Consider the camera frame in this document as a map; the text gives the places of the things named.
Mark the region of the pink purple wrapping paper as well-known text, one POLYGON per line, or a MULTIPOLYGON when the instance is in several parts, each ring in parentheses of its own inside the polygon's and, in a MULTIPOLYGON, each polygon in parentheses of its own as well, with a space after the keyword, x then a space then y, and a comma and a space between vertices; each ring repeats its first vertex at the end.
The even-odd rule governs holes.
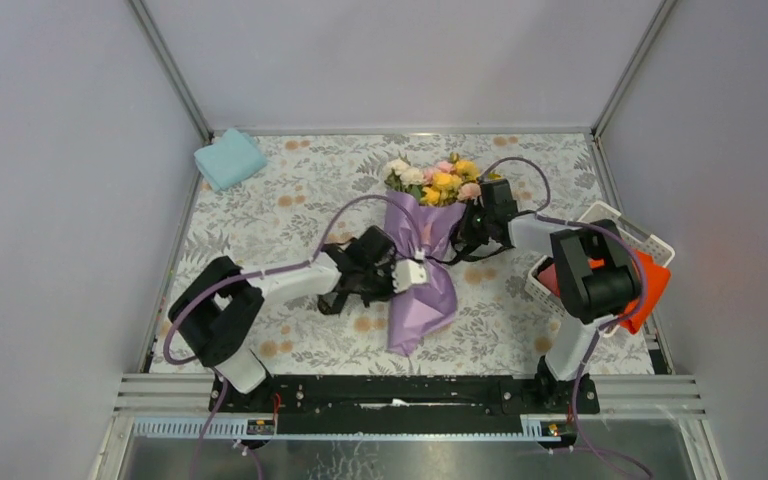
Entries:
POLYGON ((457 313, 455 286, 442 260, 465 205, 422 206, 414 196, 394 190, 386 197, 384 231, 398 254, 387 349, 409 356, 426 335, 450 325, 457 313))

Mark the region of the white fake flower stem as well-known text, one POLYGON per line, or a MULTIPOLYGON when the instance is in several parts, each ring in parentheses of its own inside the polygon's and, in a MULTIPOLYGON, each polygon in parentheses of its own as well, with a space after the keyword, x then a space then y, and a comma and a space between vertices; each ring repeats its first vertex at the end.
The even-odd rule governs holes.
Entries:
POLYGON ((408 194, 420 201, 426 186, 426 175, 423 170, 399 157, 385 165, 384 182, 388 189, 408 194))

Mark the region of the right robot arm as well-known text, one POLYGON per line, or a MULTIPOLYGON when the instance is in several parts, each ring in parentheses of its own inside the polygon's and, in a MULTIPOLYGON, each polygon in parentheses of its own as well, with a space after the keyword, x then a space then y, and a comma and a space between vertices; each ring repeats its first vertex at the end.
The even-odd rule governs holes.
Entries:
POLYGON ((451 232, 450 262, 486 259, 475 251, 490 244, 498 246, 494 254, 524 249, 552 260, 568 318, 543 356, 544 377, 535 382, 533 396, 543 410, 557 412, 572 400, 570 381, 584 375, 598 331, 644 293, 643 268, 610 220, 583 223, 521 211, 504 179, 477 186, 479 197, 466 203, 451 232))

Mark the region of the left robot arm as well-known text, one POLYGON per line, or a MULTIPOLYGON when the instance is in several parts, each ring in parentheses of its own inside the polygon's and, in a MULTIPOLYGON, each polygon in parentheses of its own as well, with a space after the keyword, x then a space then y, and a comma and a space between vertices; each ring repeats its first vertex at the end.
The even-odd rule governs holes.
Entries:
POLYGON ((268 372, 244 342, 266 306, 317 297, 324 315, 342 312, 348 298, 368 306, 395 296, 394 241, 379 227, 348 242, 327 243, 299 264, 245 273, 229 257, 212 260, 169 308, 195 359, 232 387, 232 398, 248 411, 269 401, 268 372))

